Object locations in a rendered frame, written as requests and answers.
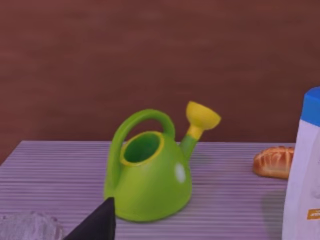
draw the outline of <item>striped table surface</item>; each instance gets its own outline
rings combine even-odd
[[[68,234],[103,201],[109,142],[22,141],[0,166],[0,215],[39,211]],[[280,240],[286,180],[252,173],[253,157],[284,143],[201,142],[192,198],[153,223],[117,219],[116,240]]]

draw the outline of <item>toy watering can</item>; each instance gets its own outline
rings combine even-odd
[[[204,130],[221,118],[211,109],[190,101],[190,127],[180,145],[175,126],[165,113],[145,109],[126,119],[112,139],[104,182],[104,199],[114,197],[115,214],[133,222],[156,221],[182,209],[192,193],[189,158]],[[145,131],[123,142],[144,120],[161,123],[163,132]]]

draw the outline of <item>wooden wall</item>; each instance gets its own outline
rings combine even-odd
[[[223,118],[203,141],[294,142],[320,85],[319,12],[315,0],[3,1],[0,159],[21,140],[110,140],[144,108],[168,113],[180,140],[189,100]]]

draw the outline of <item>watering can handle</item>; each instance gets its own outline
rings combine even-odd
[[[120,127],[116,130],[113,136],[110,149],[109,149],[107,176],[106,176],[107,189],[105,189],[105,191],[107,192],[112,191],[112,189],[114,189],[117,186],[120,173],[121,173],[121,164],[120,164],[121,148],[128,133],[137,124],[149,119],[154,119],[160,122],[163,128],[163,133],[175,139],[175,135],[176,135],[175,126],[167,114],[158,110],[145,109],[131,115],[120,125]]]

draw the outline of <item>white bottle with blue cap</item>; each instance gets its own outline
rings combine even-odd
[[[320,87],[304,95],[286,189],[282,240],[320,240]]]

